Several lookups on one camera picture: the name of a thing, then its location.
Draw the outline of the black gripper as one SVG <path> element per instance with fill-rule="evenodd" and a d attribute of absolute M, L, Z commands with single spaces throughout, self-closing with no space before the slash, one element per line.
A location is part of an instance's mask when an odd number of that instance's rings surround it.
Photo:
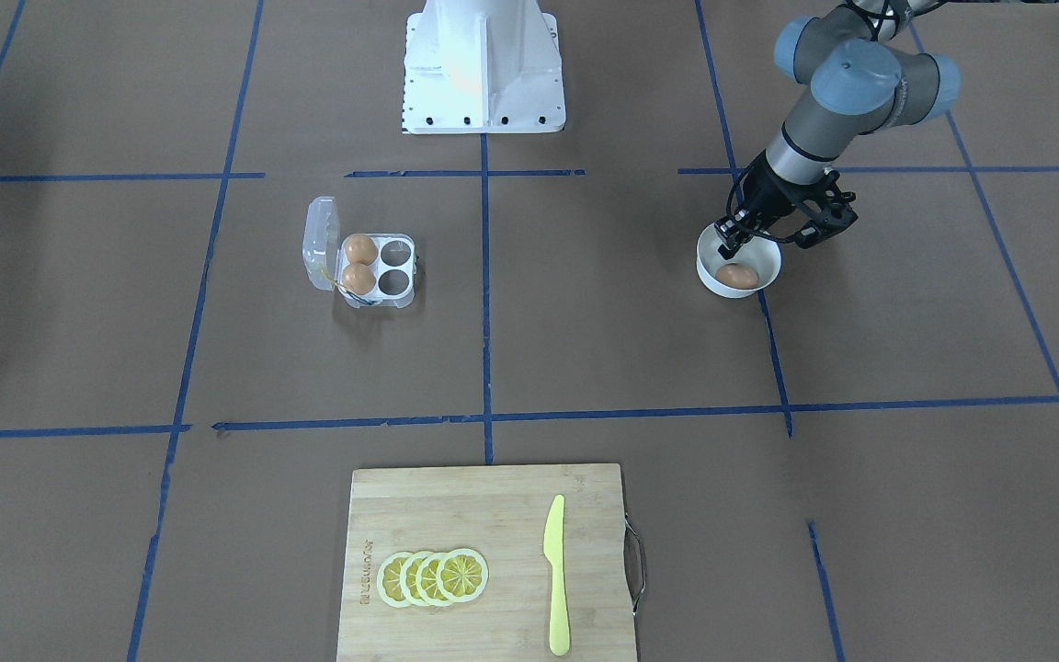
<path fill-rule="evenodd" d="M 719 255 L 726 261 L 735 260 L 741 247 L 754 238 L 791 241 L 791 234 L 777 237 L 769 229 L 798 211 L 789 198 L 791 185 L 795 184 L 782 179 L 768 158 L 758 155 L 726 196 L 726 215 L 719 219 Z"/>

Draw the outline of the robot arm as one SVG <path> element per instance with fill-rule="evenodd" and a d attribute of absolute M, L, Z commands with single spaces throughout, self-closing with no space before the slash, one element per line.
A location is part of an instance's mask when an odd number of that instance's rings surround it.
<path fill-rule="evenodd" d="M 837 159 L 861 135 L 941 117 L 961 93 L 953 59 L 890 46 L 937 8 L 937 1 L 845 1 L 783 26 L 773 60 L 803 93 L 733 184 L 714 226 L 720 256 L 733 258 L 754 239 L 806 250 L 857 221 L 856 194 L 837 184 Z"/>

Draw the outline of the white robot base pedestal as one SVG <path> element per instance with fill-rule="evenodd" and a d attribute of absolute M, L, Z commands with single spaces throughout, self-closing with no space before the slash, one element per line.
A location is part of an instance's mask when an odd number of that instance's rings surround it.
<path fill-rule="evenodd" d="M 427 1 L 403 37 L 403 133 L 564 130 L 558 21 L 537 1 Z"/>

